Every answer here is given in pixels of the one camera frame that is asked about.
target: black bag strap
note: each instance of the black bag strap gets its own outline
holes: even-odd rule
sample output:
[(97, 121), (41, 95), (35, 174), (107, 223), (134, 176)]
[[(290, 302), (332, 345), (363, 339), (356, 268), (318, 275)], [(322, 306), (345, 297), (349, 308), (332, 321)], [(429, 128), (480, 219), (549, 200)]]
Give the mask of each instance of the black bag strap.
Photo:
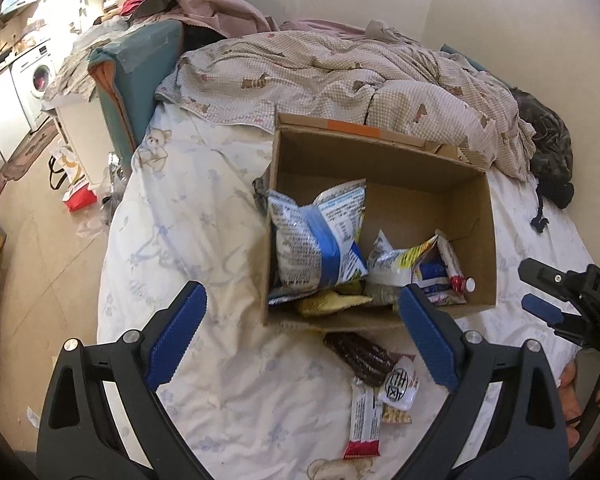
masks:
[[(56, 164), (56, 158), (54, 156), (52, 156), (49, 159), (49, 164), (48, 164), (49, 165), (49, 186), (51, 186), (51, 189), (53, 189), (53, 190), (58, 190), (58, 189), (60, 189), (60, 186), (62, 186), (62, 183), (66, 180), (68, 175), (66, 174), (66, 171), (63, 170), (62, 168), (60, 168), (59, 170), (54, 170), (55, 164)], [(60, 177), (60, 180), (58, 180), (58, 183), (54, 186), (53, 181), (52, 181), (53, 176), (55, 174), (57, 175), (60, 173), (64, 173), (64, 174), (62, 175), (62, 177)]]

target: tiled floor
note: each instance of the tiled floor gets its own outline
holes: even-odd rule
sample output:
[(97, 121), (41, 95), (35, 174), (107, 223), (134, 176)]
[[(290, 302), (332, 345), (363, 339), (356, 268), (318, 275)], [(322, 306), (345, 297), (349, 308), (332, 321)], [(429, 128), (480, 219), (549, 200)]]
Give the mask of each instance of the tiled floor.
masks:
[(35, 450), (52, 363), (62, 343), (95, 343), (107, 237), (78, 237), (61, 190), (48, 183), (46, 153), (0, 196), (7, 241), (0, 256), (0, 431), (14, 449)]

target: washing machine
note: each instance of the washing machine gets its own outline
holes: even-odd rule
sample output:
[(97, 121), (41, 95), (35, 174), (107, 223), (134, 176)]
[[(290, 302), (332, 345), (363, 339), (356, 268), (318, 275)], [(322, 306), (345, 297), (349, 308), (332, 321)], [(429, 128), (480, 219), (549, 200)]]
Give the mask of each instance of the washing machine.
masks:
[(49, 40), (37, 44), (11, 63), (13, 85), (32, 132), (35, 132), (47, 117), (42, 113), (41, 99), (56, 77), (50, 47)]

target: blue and white snack bag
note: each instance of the blue and white snack bag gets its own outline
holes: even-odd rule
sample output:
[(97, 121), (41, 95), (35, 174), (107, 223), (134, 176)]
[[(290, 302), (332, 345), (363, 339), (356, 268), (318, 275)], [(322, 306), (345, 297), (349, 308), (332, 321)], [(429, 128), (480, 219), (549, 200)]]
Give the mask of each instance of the blue and white snack bag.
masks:
[[(332, 187), (305, 206), (270, 190), (268, 207), (276, 227), (279, 292), (307, 295), (367, 275), (355, 243), (365, 210), (365, 180)], [(273, 296), (281, 295), (272, 291)]]

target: cardboard box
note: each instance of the cardboard box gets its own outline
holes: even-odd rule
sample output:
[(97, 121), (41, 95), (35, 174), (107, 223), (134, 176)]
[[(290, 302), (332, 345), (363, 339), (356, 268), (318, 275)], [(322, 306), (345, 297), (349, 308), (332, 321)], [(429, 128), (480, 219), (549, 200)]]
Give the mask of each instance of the cardboard box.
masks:
[[(466, 305), (441, 307), (455, 317), (496, 303), (496, 247), (487, 163), (479, 153), (360, 124), (289, 114), (278, 115), (270, 188), (311, 203), (337, 184), (366, 178), (363, 258), (382, 229), (395, 248), (421, 244), (442, 229), (462, 271), (476, 282)], [(276, 266), (275, 236), (267, 219), (269, 251), (262, 284), (262, 321), (284, 328), (344, 332), (402, 326), (388, 309), (353, 307), (325, 317), (304, 318), (288, 305), (269, 307)]]

